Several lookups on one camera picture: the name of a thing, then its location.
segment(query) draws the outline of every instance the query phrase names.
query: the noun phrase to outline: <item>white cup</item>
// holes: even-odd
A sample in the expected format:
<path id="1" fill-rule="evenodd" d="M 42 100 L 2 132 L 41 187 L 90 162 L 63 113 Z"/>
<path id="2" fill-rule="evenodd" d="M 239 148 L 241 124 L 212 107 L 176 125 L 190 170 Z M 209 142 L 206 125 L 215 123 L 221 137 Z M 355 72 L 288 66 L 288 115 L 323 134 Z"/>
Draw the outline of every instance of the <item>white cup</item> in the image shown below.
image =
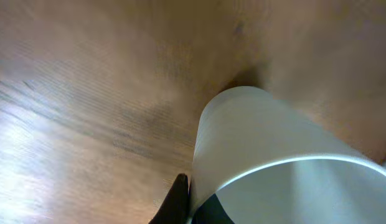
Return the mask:
<path id="1" fill-rule="evenodd" d="M 202 112 L 189 216 L 213 194 L 235 223 L 386 223 L 386 170 L 249 86 Z"/>

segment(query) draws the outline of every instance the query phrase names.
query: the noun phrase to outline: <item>wood grain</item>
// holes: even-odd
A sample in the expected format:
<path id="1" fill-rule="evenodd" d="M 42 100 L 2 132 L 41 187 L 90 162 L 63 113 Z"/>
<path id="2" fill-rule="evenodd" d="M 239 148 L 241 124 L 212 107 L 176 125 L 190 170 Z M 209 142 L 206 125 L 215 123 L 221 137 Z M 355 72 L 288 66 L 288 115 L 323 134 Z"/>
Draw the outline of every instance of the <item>wood grain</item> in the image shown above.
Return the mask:
<path id="1" fill-rule="evenodd" d="M 147 223 L 245 71 L 386 155 L 386 1 L 0 0 L 0 223 Z"/>

